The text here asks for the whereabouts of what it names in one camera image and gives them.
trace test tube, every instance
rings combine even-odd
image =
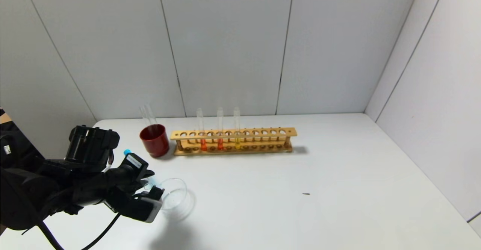
[[[222,107],[217,109],[217,122],[218,122],[218,136],[217,139],[217,149],[224,150],[224,125],[222,124],[222,119],[224,118],[224,110]]]
[[[150,104],[145,104],[143,106],[140,106],[140,110],[142,113],[142,117],[144,119],[144,123],[146,127],[149,129],[149,133],[152,137],[157,135],[157,120],[155,119],[155,116],[153,115],[152,109]]]
[[[236,147],[236,149],[241,149],[241,141],[240,141],[241,139],[239,138],[239,135],[241,134],[241,130],[240,130],[240,128],[241,128],[241,122],[240,122],[241,117],[240,116],[241,116],[241,110],[238,107],[234,108],[234,125],[235,125],[235,130],[236,130],[236,132],[235,132],[235,135],[236,135],[235,147]]]
[[[204,132],[204,115],[202,114],[202,108],[197,108],[197,121],[199,123],[199,135],[203,136],[206,132]],[[205,138],[201,139],[201,150],[207,151]]]

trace black cable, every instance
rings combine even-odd
[[[93,240],[93,242],[91,242],[89,245],[87,245],[86,247],[82,248],[82,250],[87,250],[87,249],[90,249],[92,246],[94,246],[98,241],[100,241],[100,239],[107,233],[107,231],[109,231],[109,229],[115,224],[115,222],[117,221],[117,219],[119,219],[120,217],[120,214],[117,214],[112,222],[110,222],[110,224],[107,226],[107,228],[105,228],[105,230],[100,234],[98,235],[98,237]]]
[[[0,168],[0,172],[2,173],[2,177],[5,178],[5,182],[8,183],[10,185],[10,187],[14,190],[14,192],[17,194],[17,196],[22,200],[23,204],[25,205],[25,208],[27,209],[28,213],[31,215],[31,217],[33,217],[33,219],[36,221],[36,224],[38,225],[38,227],[40,228],[40,230],[42,231],[43,235],[45,236],[45,238],[47,238],[47,240],[50,242],[50,244],[53,246],[53,248],[55,248],[55,250],[64,250],[60,244],[57,242],[57,240],[55,240],[55,237],[52,235],[52,233],[50,232],[50,230],[48,229],[47,226],[45,226],[45,223],[43,222],[43,220],[40,218],[40,216],[38,216],[38,213],[36,212],[35,208],[33,207],[33,205],[31,204],[30,200],[28,199],[28,197],[26,197],[26,195],[24,194],[24,192],[17,186],[17,184],[13,183],[11,180],[10,180],[10,177],[9,175],[7,174],[7,172],[5,171],[5,169],[3,168]]]

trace white wall panel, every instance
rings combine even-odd
[[[472,221],[469,222],[469,225],[478,233],[481,238],[481,216],[474,218]]]
[[[378,125],[468,219],[481,210],[481,0],[439,0]]]
[[[293,0],[278,114],[363,112],[413,0]]]
[[[187,116],[275,114],[290,0],[162,0]]]
[[[185,116],[160,0],[33,0],[98,120]]]
[[[65,157],[70,130],[95,123],[30,0],[0,0],[0,99],[47,158]]]
[[[378,119],[381,110],[388,101],[389,95],[406,67],[437,1],[414,0],[396,46],[392,50],[383,75],[366,108],[366,114],[372,120]]]

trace red cup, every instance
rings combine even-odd
[[[154,158],[160,157],[169,151],[169,141],[165,127],[160,124],[150,125],[141,130],[140,138],[146,151]]]

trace wall panel seam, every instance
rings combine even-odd
[[[79,91],[79,94],[80,94],[80,96],[82,97],[82,99],[84,100],[85,105],[87,106],[87,108],[89,109],[90,113],[92,114],[93,119],[94,119],[96,122],[98,122],[97,118],[95,117],[94,113],[92,112],[92,109],[90,108],[89,104],[88,104],[87,101],[85,100],[85,97],[84,97],[84,95],[82,94],[82,91],[79,89],[79,86],[77,85],[77,82],[75,82],[74,77],[73,77],[72,74],[70,73],[70,70],[68,69],[67,64],[65,63],[64,59],[62,58],[62,55],[60,55],[60,52],[59,52],[57,46],[56,46],[55,43],[53,42],[53,39],[52,39],[52,37],[50,36],[50,33],[48,32],[48,29],[47,29],[47,27],[45,26],[45,23],[43,22],[42,17],[40,16],[40,13],[38,12],[38,10],[37,10],[37,8],[36,8],[36,6],[35,6],[35,3],[33,2],[33,0],[30,0],[30,2],[32,3],[33,8],[35,9],[35,12],[36,12],[36,15],[38,16],[38,19],[40,19],[40,21],[41,21],[41,23],[42,23],[42,25],[43,25],[43,28],[45,29],[45,32],[47,33],[47,36],[48,36],[48,38],[50,39],[50,42],[51,42],[52,45],[53,45],[53,48],[55,48],[55,51],[57,52],[57,54],[58,54],[58,56],[59,56],[59,58],[60,58],[60,61],[62,61],[62,64],[63,64],[64,67],[65,67],[65,70],[67,70],[67,73],[68,73],[68,75],[70,76],[70,78],[72,79],[72,82],[74,82],[75,87],[76,87],[77,90]]]
[[[177,64],[175,63],[174,49],[172,48],[172,41],[170,40],[169,27],[167,25],[167,18],[165,17],[165,10],[163,9],[163,2],[160,0],[160,6],[162,8],[163,21],[165,22],[165,29],[167,30],[167,38],[169,39],[170,52],[172,53],[172,60],[174,61],[175,75],[177,76],[177,85],[179,86],[180,99],[182,100],[182,106],[184,107],[184,115],[187,118],[187,111],[185,110],[184,97],[182,96],[182,88],[180,87],[179,73],[177,72]]]
[[[364,108],[363,114],[366,113],[366,109],[368,109],[368,105],[369,105],[369,103],[371,102],[372,96],[374,95],[374,92],[376,91],[376,88],[378,87],[379,82],[381,82],[381,79],[383,78],[384,72],[385,72],[385,70],[386,70],[386,67],[388,66],[389,60],[390,60],[390,58],[391,58],[391,56],[392,56],[392,53],[394,52],[394,49],[396,48],[397,41],[399,40],[399,38],[400,38],[400,36],[401,36],[402,30],[404,29],[404,25],[406,24],[407,17],[409,16],[409,13],[411,12],[411,9],[413,8],[414,1],[415,1],[415,0],[412,0],[412,1],[411,1],[411,5],[410,5],[409,9],[407,10],[406,17],[404,18],[404,21],[402,22],[401,29],[399,29],[399,33],[397,34],[396,41],[394,42],[394,45],[393,45],[392,48],[391,48],[391,51],[390,51],[389,56],[388,56],[388,59],[386,60],[386,63],[384,64],[383,71],[381,72],[381,75],[379,75],[378,82],[376,83],[376,86],[374,87],[374,90],[372,91],[371,98],[369,98],[369,101],[368,101],[368,104],[366,105],[366,108]]]
[[[292,11],[292,0],[290,0],[289,16],[287,17],[286,40],[284,41],[284,53],[282,54],[282,64],[280,66],[279,89],[278,89],[278,92],[277,92],[277,104],[275,105],[275,115],[277,115],[277,110],[279,108],[280,84],[282,82],[282,72],[284,70],[284,59],[286,57],[287,35],[289,34],[289,23],[290,23],[290,12],[291,11]]]
[[[422,31],[422,33],[421,33],[421,36],[419,37],[419,39],[418,39],[417,42],[416,42],[416,46],[414,46],[414,49],[413,49],[411,55],[409,56],[409,59],[407,60],[406,65],[404,66],[404,69],[402,69],[401,75],[399,75],[399,78],[397,79],[395,85],[392,87],[392,90],[391,90],[391,92],[390,92],[390,94],[389,94],[389,97],[388,97],[388,99],[386,100],[386,102],[384,103],[383,109],[381,109],[381,111],[379,112],[378,118],[376,118],[376,121],[375,121],[376,123],[378,122],[379,118],[380,118],[381,115],[383,114],[383,111],[384,111],[384,109],[386,108],[386,106],[387,106],[387,104],[388,104],[388,102],[389,102],[389,100],[390,100],[390,98],[391,98],[391,96],[392,96],[392,93],[395,91],[395,89],[396,89],[399,81],[401,80],[402,75],[404,75],[404,72],[405,72],[407,66],[409,65],[409,62],[411,62],[411,58],[413,57],[414,53],[416,52],[416,49],[417,49],[419,43],[421,42],[422,37],[424,36],[424,32],[425,32],[426,29],[428,28],[429,22],[431,22],[431,18],[433,17],[434,12],[436,11],[436,7],[438,7],[438,3],[439,3],[439,0],[436,1],[436,4],[434,5],[433,11],[431,12],[431,15],[429,16],[429,19],[428,19],[428,21],[426,22],[426,25],[424,26],[424,29],[423,29],[423,31]]]

